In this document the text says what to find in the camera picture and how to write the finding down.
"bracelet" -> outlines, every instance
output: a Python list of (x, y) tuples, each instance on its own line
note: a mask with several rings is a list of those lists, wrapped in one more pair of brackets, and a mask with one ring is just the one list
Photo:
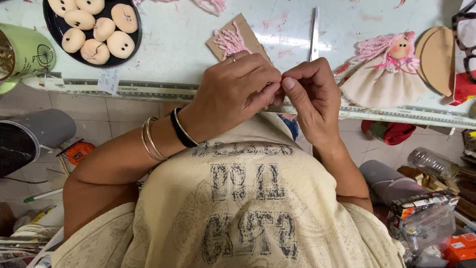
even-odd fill
[(187, 148), (194, 148), (198, 146), (198, 143), (194, 141), (188, 133), (183, 129), (182, 125), (179, 122), (177, 114), (182, 110), (182, 108), (175, 108), (170, 113), (170, 120), (172, 121), (172, 126), (174, 127), (175, 134), (177, 134), (180, 142)]
[[(147, 121), (144, 122), (144, 124), (142, 125), (142, 129), (141, 129), (141, 137), (142, 137), (142, 143), (144, 144), (144, 147), (146, 148), (146, 151), (147, 153), (150, 155), (150, 157), (152, 157), (155, 161), (158, 161), (158, 162), (162, 162), (162, 161), (165, 161), (165, 160), (168, 160), (169, 158), (168, 157), (164, 157), (158, 150), (157, 148), (155, 147), (155, 144), (154, 142), (152, 141), (152, 137), (150, 135), (150, 121), (155, 121), (157, 120), (157, 117), (151, 117), (149, 118)], [(155, 157), (149, 150), (149, 148), (147, 147), (147, 143), (145, 142), (145, 138), (144, 138), (144, 128), (145, 128), (145, 132), (147, 133), (147, 138), (149, 140), (149, 143), (150, 145), (152, 145), (152, 149), (154, 149), (154, 152), (159, 156), (159, 158)]]

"pink ribbon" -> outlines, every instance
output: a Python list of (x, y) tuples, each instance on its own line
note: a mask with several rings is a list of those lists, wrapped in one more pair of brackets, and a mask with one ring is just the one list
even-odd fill
[(418, 73), (412, 73), (412, 72), (407, 72), (407, 71), (403, 70), (402, 67), (400, 67), (401, 65), (398, 65), (398, 64), (397, 64), (398, 62), (407, 62), (408, 59), (409, 59), (408, 57), (401, 58), (400, 60), (395, 60), (392, 56), (390, 56), (389, 54), (387, 54), (387, 59), (388, 59), (390, 62), (382, 63), (382, 64), (379, 64), (379, 65), (375, 65), (373, 68), (374, 68), (374, 69), (377, 69), (377, 68), (380, 68), (380, 67), (384, 67), (384, 66), (393, 64), (397, 69), (401, 70), (402, 72), (406, 72), (406, 73), (408, 73), (408, 74), (416, 74), (416, 75), (418, 75)]

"table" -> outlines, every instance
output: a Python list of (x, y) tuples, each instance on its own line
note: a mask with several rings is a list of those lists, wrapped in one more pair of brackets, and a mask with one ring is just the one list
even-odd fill
[[(43, 18), (42, 0), (8, 0), (0, 3), (0, 22), (35, 28), (53, 43), (57, 63), (51, 73), (23, 79), (36, 89), (55, 93), (102, 95), (147, 101), (189, 102), (203, 71), (217, 63), (205, 45), (215, 29), (243, 13), (274, 65), (282, 72), (309, 60), (313, 9), (320, 7), (320, 56), (332, 68), (355, 54), (358, 41), (406, 30), (419, 36), (436, 26), (450, 26), (462, 0), (228, 0), (216, 17), (191, 0), (170, 3), (144, 0), (142, 43), (122, 66), (117, 95), (97, 90), (100, 69), (69, 57), (52, 39)], [(441, 104), (443, 97), (428, 90), (418, 101), (398, 109), (363, 109), (343, 102), (340, 116), (447, 127), (475, 128), (467, 116), (474, 100), (460, 106)], [(274, 112), (295, 113), (289, 101)]]

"green mug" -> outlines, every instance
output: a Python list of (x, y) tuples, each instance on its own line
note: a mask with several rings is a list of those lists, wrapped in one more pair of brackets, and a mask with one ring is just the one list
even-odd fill
[(55, 62), (53, 45), (44, 35), (0, 23), (0, 94), (13, 89), (25, 76), (48, 72)]

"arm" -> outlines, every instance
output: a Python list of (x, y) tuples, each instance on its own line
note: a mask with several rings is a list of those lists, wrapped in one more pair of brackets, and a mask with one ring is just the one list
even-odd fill
[(283, 89), (313, 153), (337, 182), (338, 202), (373, 212), (365, 180), (340, 139), (340, 89), (325, 58), (303, 62), (283, 74)]
[[(193, 102), (178, 114), (182, 127), (198, 143), (251, 118), (273, 102), (280, 88), (281, 73), (261, 55), (243, 51), (235, 59), (208, 68)], [(147, 153), (141, 131), (135, 129), (99, 146), (68, 177), (63, 189), (65, 240), (109, 210), (137, 201), (136, 182), (159, 164)], [(153, 122), (150, 134), (164, 157), (185, 149), (170, 117)]]

